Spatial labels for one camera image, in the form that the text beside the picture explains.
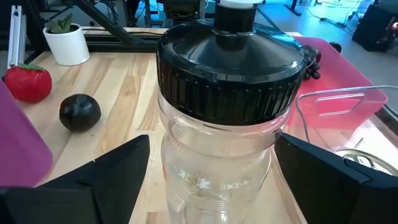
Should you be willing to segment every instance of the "strawberry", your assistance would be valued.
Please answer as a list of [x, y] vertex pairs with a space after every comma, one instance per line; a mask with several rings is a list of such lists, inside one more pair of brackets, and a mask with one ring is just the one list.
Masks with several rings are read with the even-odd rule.
[[52, 89], [49, 71], [37, 65], [20, 64], [9, 68], [5, 82], [14, 98], [26, 103], [44, 100]]

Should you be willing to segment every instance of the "clear plastic bottle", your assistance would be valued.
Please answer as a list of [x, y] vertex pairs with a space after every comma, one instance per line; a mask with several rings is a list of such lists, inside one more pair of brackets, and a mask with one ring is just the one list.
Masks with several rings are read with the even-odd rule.
[[226, 1], [158, 44], [171, 224], [245, 222], [307, 64], [292, 37], [254, 24], [255, 0]]
[[170, 223], [244, 223], [289, 111], [254, 126], [222, 126], [179, 112], [161, 94], [159, 106]]

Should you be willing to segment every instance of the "potted plant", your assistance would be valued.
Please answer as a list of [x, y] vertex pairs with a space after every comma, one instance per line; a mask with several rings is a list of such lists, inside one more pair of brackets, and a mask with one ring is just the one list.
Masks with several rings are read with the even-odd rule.
[[46, 23], [44, 37], [55, 61], [60, 65], [78, 65], [90, 58], [83, 31], [72, 23], [72, 14], [57, 22]]

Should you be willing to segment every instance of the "pink bin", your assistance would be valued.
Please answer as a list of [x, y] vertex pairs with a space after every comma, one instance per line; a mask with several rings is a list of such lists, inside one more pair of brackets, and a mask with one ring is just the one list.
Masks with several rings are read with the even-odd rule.
[[[302, 45], [312, 45], [320, 49], [321, 78], [303, 80], [297, 96], [322, 90], [333, 90], [373, 84], [339, 54], [328, 42], [313, 37], [295, 37]], [[365, 120], [379, 111], [387, 101], [380, 90], [351, 92], [350, 94], [329, 94], [322, 97], [306, 97], [300, 100], [300, 108], [312, 128], [356, 129]], [[302, 125], [297, 121], [295, 102], [288, 126]]]

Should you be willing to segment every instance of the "wire handle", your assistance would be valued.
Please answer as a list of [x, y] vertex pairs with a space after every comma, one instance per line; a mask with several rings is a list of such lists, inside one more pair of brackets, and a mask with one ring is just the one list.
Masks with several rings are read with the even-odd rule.
[[345, 93], [348, 91], [358, 91], [358, 90], [379, 90], [379, 89], [398, 89], [398, 86], [390, 86], [390, 85], [378, 85], [378, 86], [360, 86], [360, 87], [351, 87], [351, 88], [340, 88], [340, 89], [334, 89], [334, 90], [323, 90], [323, 91], [315, 91], [312, 93], [305, 93], [300, 95], [299, 97], [296, 98], [295, 100], [295, 105], [296, 105], [296, 109], [301, 117], [301, 120], [303, 122], [303, 126], [304, 126], [304, 134], [305, 134], [305, 138], [307, 139], [308, 143], [311, 143], [310, 137], [308, 135], [308, 128], [307, 128], [307, 123], [305, 121], [304, 118], [304, 114], [300, 109], [299, 106], [299, 101], [302, 98], [308, 97], [308, 96], [315, 96], [315, 95], [320, 95], [320, 94], [324, 94], [324, 93]]

